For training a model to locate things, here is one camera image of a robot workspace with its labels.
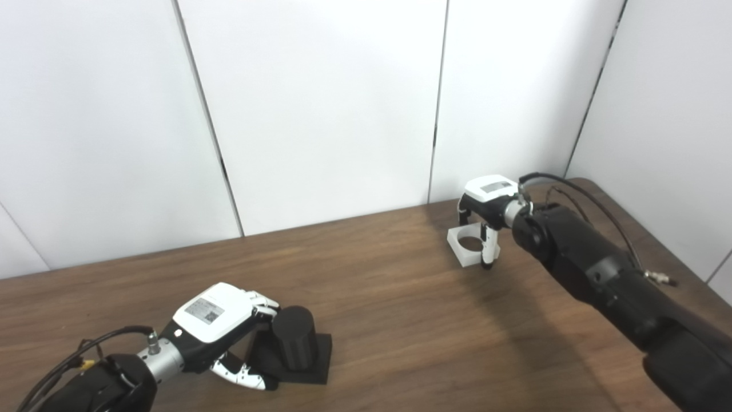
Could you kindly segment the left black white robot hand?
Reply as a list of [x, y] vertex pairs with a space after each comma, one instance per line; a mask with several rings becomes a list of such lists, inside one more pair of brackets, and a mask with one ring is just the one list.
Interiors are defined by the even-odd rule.
[[231, 349], [260, 326], [271, 326], [278, 302], [220, 282], [176, 310], [161, 334], [175, 347], [182, 373], [212, 372], [238, 386], [275, 391], [278, 380], [251, 367]]

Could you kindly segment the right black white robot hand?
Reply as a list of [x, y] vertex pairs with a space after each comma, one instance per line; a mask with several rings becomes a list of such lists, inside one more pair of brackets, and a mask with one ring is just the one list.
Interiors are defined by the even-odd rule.
[[480, 264], [484, 269], [491, 269], [500, 255], [498, 232], [513, 227], [523, 206], [517, 183], [502, 175], [478, 177], [466, 183], [457, 204], [459, 224], [468, 225], [473, 214], [483, 219], [479, 240], [482, 243]]

